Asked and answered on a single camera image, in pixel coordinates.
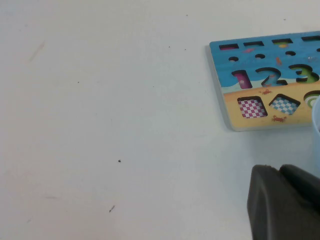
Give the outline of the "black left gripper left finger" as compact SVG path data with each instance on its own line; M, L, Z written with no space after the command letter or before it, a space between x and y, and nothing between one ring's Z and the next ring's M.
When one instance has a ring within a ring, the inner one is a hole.
M247 212L254 240L318 240L320 209L268 165L251 170Z

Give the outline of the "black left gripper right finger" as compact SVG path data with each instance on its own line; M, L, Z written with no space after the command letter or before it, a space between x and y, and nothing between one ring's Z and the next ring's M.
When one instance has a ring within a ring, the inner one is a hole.
M320 179L292 164L284 164L279 172L313 208L320 209Z

